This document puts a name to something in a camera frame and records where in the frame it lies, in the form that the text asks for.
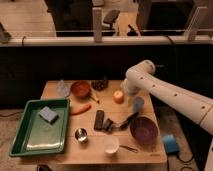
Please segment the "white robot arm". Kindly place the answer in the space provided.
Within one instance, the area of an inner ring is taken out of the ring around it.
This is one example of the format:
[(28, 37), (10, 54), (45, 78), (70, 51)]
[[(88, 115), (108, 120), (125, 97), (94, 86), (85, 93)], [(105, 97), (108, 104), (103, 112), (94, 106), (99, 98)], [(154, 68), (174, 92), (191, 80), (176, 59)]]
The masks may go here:
[(130, 67), (121, 83), (123, 91), (134, 96), (141, 89), (146, 90), (207, 131), (212, 141), (204, 171), (213, 171), (213, 99), (162, 81), (153, 76), (155, 71), (150, 60)]

